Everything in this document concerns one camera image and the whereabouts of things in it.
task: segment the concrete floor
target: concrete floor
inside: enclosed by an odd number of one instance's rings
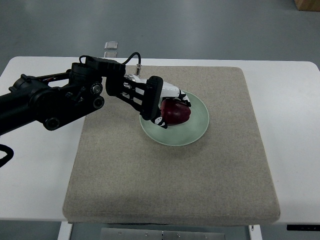
[[[120,58],[138,51],[142,58],[310,61],[320,68],[320,12],[298,11],[294,0],[1,0],[0,23],[0,73],[16,56],[103,57],[107,41],[118,42]],[[42,224],[2,221],[0,239],[54,239],[59,224]],[[278,228],[261,228],[264,239],[277,239]],[[300,239],[290,234],[281,239]]]

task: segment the metal bracket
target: metal bracket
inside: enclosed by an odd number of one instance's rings
[[[226,240],[224,233],[103,227],[100,240]]]

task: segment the green glass plate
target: green glass plate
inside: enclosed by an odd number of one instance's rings
[[[191,102],[191,114],[188,121],[168,126],[164,129],[140,116],[141,127],[153,140],[168,146],[183,146],[197,141],[206,132],[209,125],[209,112],[205,104],[195,95],[184,91]]]

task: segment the apple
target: apple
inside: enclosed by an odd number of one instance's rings
[[[161,102],[161,116],[168,126],[185,123],[189,120],[191,110],[184,102],[175,98],[166,98]]]

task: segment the metal plate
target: metal plate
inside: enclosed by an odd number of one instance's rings
[[[116,58],[117,57],[117,52],[116,51],[105,51],[104,52],[104,57],[105,58]]]
[[[118,42],[117,41],[107,41],[104,45],[104,49],[112,49],[116,50],[118,47]]]
[[[100,240],[226,240],[224,233],[103,227]]]

